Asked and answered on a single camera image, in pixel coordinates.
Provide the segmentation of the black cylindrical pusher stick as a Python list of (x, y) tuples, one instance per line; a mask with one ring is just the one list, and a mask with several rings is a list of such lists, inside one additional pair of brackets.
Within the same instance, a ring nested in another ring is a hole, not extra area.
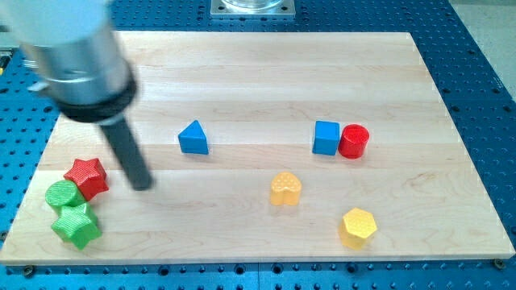
[(131, 187), (137, 191), (150, 189), (152, 175), (125, 117), (102, 121), (100, 128)]

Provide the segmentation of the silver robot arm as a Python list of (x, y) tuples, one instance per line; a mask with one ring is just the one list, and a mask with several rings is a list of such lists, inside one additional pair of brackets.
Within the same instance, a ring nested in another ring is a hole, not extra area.
[(135, 190), (152, 175), (124, 116), (138, 85), (115, 38), (109, 3), (92, 0), (2, 0), (1, 19), (50, 96), (77, 122), (97, 124)]

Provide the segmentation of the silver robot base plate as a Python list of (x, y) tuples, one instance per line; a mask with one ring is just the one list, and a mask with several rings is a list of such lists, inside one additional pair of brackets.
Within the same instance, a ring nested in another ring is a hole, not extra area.
[(294, 0), (211, 0), (212, 19), (294, 19)]

